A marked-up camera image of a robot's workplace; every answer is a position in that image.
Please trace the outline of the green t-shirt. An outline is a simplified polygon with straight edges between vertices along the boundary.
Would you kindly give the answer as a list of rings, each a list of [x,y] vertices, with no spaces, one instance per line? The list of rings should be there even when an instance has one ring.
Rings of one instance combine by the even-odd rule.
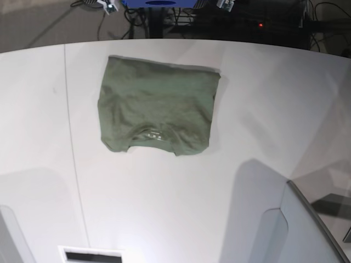
[[[176,156],[208,148],[220,81],[215,69],[110,56],[101,82],[101,140],[112,152],[153,147]]]

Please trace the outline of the blue box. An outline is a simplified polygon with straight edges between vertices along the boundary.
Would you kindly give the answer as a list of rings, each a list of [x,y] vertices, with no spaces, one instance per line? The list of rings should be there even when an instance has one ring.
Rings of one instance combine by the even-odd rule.
[[[123,4],[130,8],[192,8],[197,0],[125,0]]]

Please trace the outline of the black power strip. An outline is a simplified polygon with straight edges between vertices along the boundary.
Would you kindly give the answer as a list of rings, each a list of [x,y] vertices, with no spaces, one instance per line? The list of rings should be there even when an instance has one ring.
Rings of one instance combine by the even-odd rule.
[[[196,16],[186,17],[186,20],[178,21],[177,26],[186,27],[199,27],[199,28],[231,28],[231,27],[264,27],[266,22],[270,20],[264,20],[262,17],[241,17],[241,16]]]

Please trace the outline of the black table leg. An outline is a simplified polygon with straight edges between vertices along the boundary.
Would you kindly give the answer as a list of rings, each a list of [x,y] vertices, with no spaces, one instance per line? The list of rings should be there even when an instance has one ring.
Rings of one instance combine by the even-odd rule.
[[[164,8],[147,8],[148,32],[151,39],[163,38]]]

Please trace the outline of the white label plate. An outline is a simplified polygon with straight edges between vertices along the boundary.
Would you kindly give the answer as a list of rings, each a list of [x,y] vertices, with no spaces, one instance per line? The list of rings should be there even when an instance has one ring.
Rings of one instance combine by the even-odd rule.
[[[122,250],[93,249],[82,247],[58,246],[63,262],[80,263],[123,263],[126,262]]]

